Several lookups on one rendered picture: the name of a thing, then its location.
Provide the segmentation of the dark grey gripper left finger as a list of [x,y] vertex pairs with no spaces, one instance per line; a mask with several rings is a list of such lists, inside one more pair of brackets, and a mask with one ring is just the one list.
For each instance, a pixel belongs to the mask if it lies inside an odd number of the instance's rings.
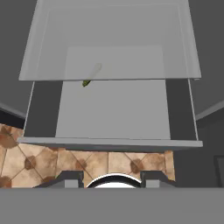
[[63,171],[57,178],[37,185],[37,188],[83,188],[84,171]]

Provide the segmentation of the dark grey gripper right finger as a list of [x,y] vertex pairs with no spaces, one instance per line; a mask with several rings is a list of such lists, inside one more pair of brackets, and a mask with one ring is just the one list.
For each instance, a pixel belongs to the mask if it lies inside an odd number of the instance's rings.
[[174,180],[168,177],[162,171],[140,171],[142,188],[163,188],[176,187]]

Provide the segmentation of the grey fridge drawer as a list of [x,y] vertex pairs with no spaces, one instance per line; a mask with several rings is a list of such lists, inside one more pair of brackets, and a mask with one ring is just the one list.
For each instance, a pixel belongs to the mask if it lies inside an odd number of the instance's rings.
[[188,79],[35,81],[17,141],[108,152],[203,146]]

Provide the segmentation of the dark grey fridge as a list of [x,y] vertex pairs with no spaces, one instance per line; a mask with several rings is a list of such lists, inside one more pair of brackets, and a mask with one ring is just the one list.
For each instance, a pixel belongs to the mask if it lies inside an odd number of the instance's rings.
[[[31,84],[18,81],[37,0],[0,0],[0,187],[33,187],[64,170],[82,170],[84,182],[101,174],[161,170],[182,187],[217,187],[216,158],[224,156],[224,108],[198,120],[203,147],[165,153],[103,153],[49,149],[18,143]],[[189,0],[202,72],[192,83],[195,110],[224,101],[224,35],[221,0]]]

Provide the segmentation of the clear glass fridge shelf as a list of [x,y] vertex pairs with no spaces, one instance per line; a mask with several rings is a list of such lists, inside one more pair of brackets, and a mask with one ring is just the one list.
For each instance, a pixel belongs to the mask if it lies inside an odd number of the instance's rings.
[[19,78],[200,76],[189,0],[37,0]]

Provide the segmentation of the round white and black object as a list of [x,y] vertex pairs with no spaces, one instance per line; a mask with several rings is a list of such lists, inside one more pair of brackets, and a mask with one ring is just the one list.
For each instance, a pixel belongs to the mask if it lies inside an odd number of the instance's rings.
[[106,185],[109,183],[125,184],[126,186],[131,186],[132,188],[141,187],[141,180],[139,179],[133,178],[130,175],[126,174],[110,173],[95,178],[87,185],[87,188],[96,188],[98,186]]

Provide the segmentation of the green cucumber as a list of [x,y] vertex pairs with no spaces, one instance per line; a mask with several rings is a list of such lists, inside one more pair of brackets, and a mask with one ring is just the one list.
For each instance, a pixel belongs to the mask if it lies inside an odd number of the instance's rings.
[[90,73],[87,79],[82,82],[82,86],[85,88],[91,82],[91,80],[101,71],[101,69],[102,69],[101,63],[95,64],[93,71]]

